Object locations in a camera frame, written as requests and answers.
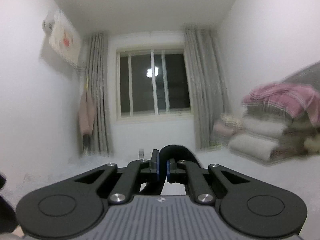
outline white ceiling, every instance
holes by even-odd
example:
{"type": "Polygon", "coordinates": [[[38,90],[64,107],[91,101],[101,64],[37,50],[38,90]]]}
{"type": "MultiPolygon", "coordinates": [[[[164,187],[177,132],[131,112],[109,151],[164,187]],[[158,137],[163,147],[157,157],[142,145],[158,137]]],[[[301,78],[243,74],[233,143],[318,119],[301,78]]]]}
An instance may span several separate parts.
{"type": "Polygon", "coordinates": [[[235,0],[55,0],[80,33],[174,31],[218,25],[235,0]]]}

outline dark window glass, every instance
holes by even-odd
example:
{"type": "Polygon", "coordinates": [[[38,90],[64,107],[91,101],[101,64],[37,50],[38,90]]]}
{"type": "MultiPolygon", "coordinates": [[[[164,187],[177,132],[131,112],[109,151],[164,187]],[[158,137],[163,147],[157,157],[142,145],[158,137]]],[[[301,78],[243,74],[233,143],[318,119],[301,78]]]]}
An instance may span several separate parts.
{"type": "Polygon", "coordinates": [[[151,56],[131,57],[133,112],[154,112],[151,56]]]}
{"type": "Polygon", "coordinates": [[[165,95],[161,55],[155,55],[155,75],[158,98],[158,112],[165,113],[165,95]]]}
{"type": "Polygon", "coordinates": [[[170,109],[190,108],[188,82],[183,54],[165,55],[170,109]]]}
{"type": "Polygon", "coordinates": [[[130,114],[128,57],[120,57],[121,114],[130,114]]]}

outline gray curtain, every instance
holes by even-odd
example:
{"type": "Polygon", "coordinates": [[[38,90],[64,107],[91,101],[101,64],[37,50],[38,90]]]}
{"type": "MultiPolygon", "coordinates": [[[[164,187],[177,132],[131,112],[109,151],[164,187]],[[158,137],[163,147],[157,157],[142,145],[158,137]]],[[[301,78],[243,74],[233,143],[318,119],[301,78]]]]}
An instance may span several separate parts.
{"type": "Polygon", "coordinates": [[[211,29],[185,29],[185,64],[190,103],[195,118],[196,147],[210,146],[214,121],[229,111],[223,71],[217,61],[215,32],[211,29]]]}
{"type": "Polygon", "coordinates": [[[88,39],[86,74],[89,78],[89,91],[96,106],[89,151],[109,155],[113,149],[107,97],[107,50],[108,38],[104,33],[95,33],[88,39]]]}

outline pink towel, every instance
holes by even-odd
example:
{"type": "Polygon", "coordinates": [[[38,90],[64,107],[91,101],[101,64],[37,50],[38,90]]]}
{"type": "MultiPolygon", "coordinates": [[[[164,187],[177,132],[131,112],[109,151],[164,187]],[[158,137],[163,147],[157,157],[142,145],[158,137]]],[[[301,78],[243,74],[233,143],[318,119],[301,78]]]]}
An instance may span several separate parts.
{"type": "Polygon", "coordinates": [[[236,133],[236,129],[227,127],[221,121],[217,121],[214,123],[213,130],[225,137],[231,137],[236,133]]]}
{"type": "Polygon", "coordinates": [[[312,86],[273,83],[258,87],[244,97],[244,105],[266,104],[298,118],[307,111],[313,126],[320,126],[320,94],[312,86]]]}
{"type": "Polygon", "coordinates": [[[79,108],[79,125],[82,135],[92,135],[93,124],[95,117],[95,106],[90,92],[84,90],[79,108]]]}

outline folded blanket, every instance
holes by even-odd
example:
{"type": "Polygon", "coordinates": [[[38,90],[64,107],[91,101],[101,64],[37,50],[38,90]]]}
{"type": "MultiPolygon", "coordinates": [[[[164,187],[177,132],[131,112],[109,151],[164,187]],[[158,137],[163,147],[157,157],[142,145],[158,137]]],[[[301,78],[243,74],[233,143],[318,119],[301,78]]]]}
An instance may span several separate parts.
{"type": "Polygon", "coordinates": [[[243,117],[243,126],[248,132],[271,138],[280,138],[284,135],[306,138],[316,133],[316,129],[311,125],[309,120],[306,122],[289,122],[286,120],[245,115],[243,117]]]}
{"type": "Polygon", "coordinates": [[[307,136],[300,136],[300,135],[282,135],[278,138],[271,138],[268,136],[262,136],[260,134],[256,134],[249,131],[246,131],[246,133],[250,136],[263,139],[263,140],[275,140],[279,144],[279,146],[282,148],[301,149],[303,148],[303,143],[307,138],[307,136]]]}
{"type": "Polygon", "coordinates": [[[228,147],[264,162],[283,159],[304,152],[302,147],[295,145],[281,145],[279,140],[267,139],[253,134],[242,133],[235,135],[230,140],[228,147]]]}
{"type": "Polygon", "coordinates": [[[307,112],[312,125],[320,126],[320,94],[312,86],[290,83],[268,84],[252,90],[244,97],[243,104],[263,105],[263,108],[272,106],[293,119],[307,112]]]}

